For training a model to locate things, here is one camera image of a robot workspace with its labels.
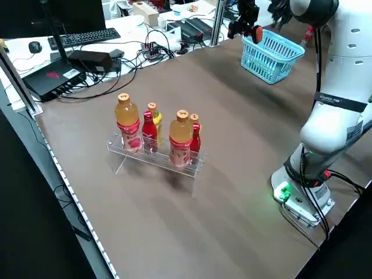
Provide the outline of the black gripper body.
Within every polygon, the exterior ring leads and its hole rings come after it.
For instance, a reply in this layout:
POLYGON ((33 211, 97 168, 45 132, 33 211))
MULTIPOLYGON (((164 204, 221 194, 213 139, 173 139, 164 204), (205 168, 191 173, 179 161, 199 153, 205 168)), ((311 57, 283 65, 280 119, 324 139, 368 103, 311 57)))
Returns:
POLYGON ((267 11, 271 13, 272 24, 271 27, 282 28, 283 25, 289 23, 292 19, 291 9, 289 0, 271 0, 271 4, 267 8, 267 11))
POLYGON ((239 0, 238 8, 238 27, 245 29, 247 27, 254 27, 258 20, 260 8, 255 4, 255 0, 239 0))

